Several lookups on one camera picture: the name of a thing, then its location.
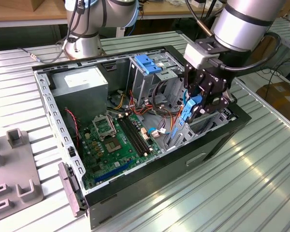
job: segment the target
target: aluminum slotted table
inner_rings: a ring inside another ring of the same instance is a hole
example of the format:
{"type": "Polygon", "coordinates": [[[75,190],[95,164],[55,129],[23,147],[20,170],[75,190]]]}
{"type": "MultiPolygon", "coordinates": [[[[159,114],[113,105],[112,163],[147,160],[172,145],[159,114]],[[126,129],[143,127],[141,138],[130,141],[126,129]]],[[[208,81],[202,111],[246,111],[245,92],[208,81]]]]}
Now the aluminum slotted table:
{"type": "MultiPolygon", "coordinates": [[[[167,44],[183,53],[187,41],[173,31],[106,39],[102,45],[108,54],[167,44]]],[[[60,48],[29,50],[51,60],[60,48]]],[[[61,158],[32,65],[38,63],[22,51],[0,52],[0,136],[16,127],[28,132],[45,198],[1,220],[0,231],[89,231],[88,218],[73,217],[58,176],[61,158]]],[[[231,90],[252,117],[248,125],[213,159],[97,231],[290,231],[290,123],[241,82],[235,80],[231,90]]]]}

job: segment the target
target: motherboard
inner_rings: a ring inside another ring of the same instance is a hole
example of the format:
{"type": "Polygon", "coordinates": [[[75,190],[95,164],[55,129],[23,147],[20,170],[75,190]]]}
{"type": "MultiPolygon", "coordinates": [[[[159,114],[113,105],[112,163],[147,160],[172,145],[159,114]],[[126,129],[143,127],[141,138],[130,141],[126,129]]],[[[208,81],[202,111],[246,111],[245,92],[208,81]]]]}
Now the motherboard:
{"type": "Polygon", "coordinates": [[[161,153],[136,115],[101,116],[80,131],[85,189],[136,167],[161,153]]]}

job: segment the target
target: robotic arm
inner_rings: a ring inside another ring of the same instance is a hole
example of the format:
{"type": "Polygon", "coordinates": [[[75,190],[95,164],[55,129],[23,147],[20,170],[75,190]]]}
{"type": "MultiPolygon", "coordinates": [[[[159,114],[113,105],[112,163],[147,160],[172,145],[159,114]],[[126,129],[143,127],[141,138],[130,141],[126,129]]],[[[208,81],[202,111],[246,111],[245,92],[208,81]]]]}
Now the robotic arm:
{"type": "Polygon", "coordinates": [[[102,54],[98,30],[130,27],[139,13],[138,0],[66,0],[68,35],[63,48],[72,59],[102,54]]]}
{"type": "Polygon", "coordinates": [[[188,101],[181,119],[187,123],[206,113],[229,105],[228,89],[239,71],[255,68],[268,61],[280,46],[280,37],[266,33],[285,0],[228,0],[212,33],[186,4],[208,38],[189,43],[184,58],[184,87],[188,101]],[[276,39],[273,53],[253,65],[243,67],[262,38],[276,39]]]}

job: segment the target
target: wooden shelf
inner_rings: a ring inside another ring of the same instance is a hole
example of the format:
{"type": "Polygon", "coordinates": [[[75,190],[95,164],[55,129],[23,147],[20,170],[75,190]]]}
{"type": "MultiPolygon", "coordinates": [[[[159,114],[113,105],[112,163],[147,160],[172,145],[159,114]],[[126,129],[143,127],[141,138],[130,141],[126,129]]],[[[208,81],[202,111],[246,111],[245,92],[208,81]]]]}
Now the wooden shelf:
{"type": "MultiPolygon", "coordinates": [[[[193,7],[196,13],[203,8],[193,7]]],[[[147,2],[144,4],[144,15],[187,15],[186,5],[174,6],[169,2],[147,2]]],[[[34,12],[0,6],[0,21],[66,19],[66,10],[62,0],[45,0],[34,12]]]]}
{"type": "MultiPolygon", "coordinates": [[[[203,7],[192,6],[195,13],[202,13],[203,7]]],[[[144,4],[144,15],[188,15],[191,14],[188,7],[183,4],[181,6],[174,6],[164,0],[164,2],[146,2],[144,4]]]]}
{"type": "Polygon", "coordinates": [[[45,0],[34,12],[0,6],[0,21],[66,19],[62,0],[45,0]]]}

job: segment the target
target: cardboard box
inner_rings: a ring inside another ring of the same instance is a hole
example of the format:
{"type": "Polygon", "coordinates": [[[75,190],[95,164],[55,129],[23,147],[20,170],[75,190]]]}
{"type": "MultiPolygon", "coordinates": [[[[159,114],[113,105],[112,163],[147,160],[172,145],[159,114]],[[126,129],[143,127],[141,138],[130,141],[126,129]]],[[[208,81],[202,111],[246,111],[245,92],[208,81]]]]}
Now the cardboard box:
{"type": "MultiPolygon", "coordinates": [[[[286,0],[285,5],[278,13],[277,17],[283,17],[286,14],[290,13],[290,0],[286,0]]],[[[259,43],[256,49],[252,52],[251,63],[257,62],[265,57],[267,57],[275,48],[276,41],[273,38],[267,37],[264,38],[263,41],[259,43]]]]}
{"type": "MultiPolygon", "coordinates": [[[[267,87],[268,85],[265,85],[257,91],[257,94],[263,99],[265,98],[267,87]]],[[[279,82],[269,85],[265,100],[290,121],[290,84],[279,82]]]]}
{"type": "Polygon", "coordinates": [[[0,6],[24,11],[35,11],[44,0],[0,0],[0,6]]]}

